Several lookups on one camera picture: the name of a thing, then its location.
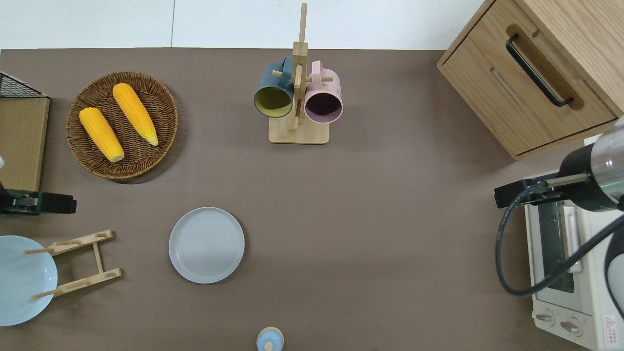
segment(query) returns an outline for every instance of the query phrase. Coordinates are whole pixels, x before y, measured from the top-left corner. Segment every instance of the plate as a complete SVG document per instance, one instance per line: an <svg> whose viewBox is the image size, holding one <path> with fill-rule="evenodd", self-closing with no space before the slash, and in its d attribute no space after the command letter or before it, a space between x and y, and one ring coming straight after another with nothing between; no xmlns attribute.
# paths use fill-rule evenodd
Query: plate
<svg viewBox="0 0 624 351"><path fill-rule="evenodd" d="M178 273L200 284L215 283L238 267L245 251L240 224L228 212L200 207L178 220L169 237L169 257Z"/></svg>
<svg viewBox="0 0 624 351"><path fill-rule="evenodd" d="M47 252L24 255L25 250L42 249L25 237L0 237L0 326L23 323L44 310L53 295L32 300L31 296L56 289L56 264Z"/></svg>

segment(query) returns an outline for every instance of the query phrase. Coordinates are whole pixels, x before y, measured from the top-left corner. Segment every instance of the brown table surface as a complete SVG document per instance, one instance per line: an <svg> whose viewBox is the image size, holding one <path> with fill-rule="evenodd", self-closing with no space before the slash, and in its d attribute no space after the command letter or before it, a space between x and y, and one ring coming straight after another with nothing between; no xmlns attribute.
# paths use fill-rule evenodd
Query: brown table surface
<svg viewBox="0 0 624 351"><path fill-rule="evenodd" d="M0 350L255 350L280 328L287 350L580 350L538 329L530 299L494 268L494 187L556 169L579 144L514 162L436 69L442 51L313 50L343 85L323 146L276 145L253 106L281 49L2 50L0 69L51 97L41 190L72 215L2 217L0 235L42 245L104 229L105 269L123 276L54 298L0 328ZM94 176L65 138L75 96L100 76L140 71L175 96L181 128L135 184ZM243 261L194 284L168 256L197 207L243 227ZM507 231L512 281L528 283L524 215ZM97 272L92 250L56 259L59 283Z"/></svg>

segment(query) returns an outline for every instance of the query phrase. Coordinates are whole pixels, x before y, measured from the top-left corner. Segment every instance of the wooden cabinet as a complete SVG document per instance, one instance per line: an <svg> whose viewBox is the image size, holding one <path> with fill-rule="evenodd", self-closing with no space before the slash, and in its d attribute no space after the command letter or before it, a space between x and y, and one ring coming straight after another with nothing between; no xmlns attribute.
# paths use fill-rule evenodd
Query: wooden cabinet
<svg viewBox="0 0 624 351"><path fill-rule="evenodd" d="M438 68L514 159L605 132L624 111L624 1L487 0Z"/></svg>

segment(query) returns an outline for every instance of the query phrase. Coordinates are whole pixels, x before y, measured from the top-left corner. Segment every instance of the wicker basket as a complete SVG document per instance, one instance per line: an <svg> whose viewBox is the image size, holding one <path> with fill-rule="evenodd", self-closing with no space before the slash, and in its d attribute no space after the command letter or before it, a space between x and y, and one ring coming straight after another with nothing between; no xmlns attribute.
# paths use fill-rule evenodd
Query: wicker basket
<svg viewBox="0 0 624 351"><path fill-rule="evenodd" d="M153 146L132 127L115 102L112 88L130 84L152 118L158 145ZM125 157L112 163L95 146L80 123L80 110L96 107L102 111L124 149ZM74 100L67 116L69 149L87 171L106 179L123 180L153 169L167 155L178 131L178 109L169 90L156 79L139 72L115 72L89 84Z"/></svg>

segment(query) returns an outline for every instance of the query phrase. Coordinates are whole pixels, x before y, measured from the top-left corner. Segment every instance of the warning label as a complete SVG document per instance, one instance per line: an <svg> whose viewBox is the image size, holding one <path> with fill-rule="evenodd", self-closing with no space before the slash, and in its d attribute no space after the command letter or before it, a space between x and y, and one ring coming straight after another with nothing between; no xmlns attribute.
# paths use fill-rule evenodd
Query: warning label
<svg viewBox="0 0 624 351"><path fill-rule="evenodd" d="M618 345L618 326L613 315L605 316L605 341L607 346Z"/></svg>

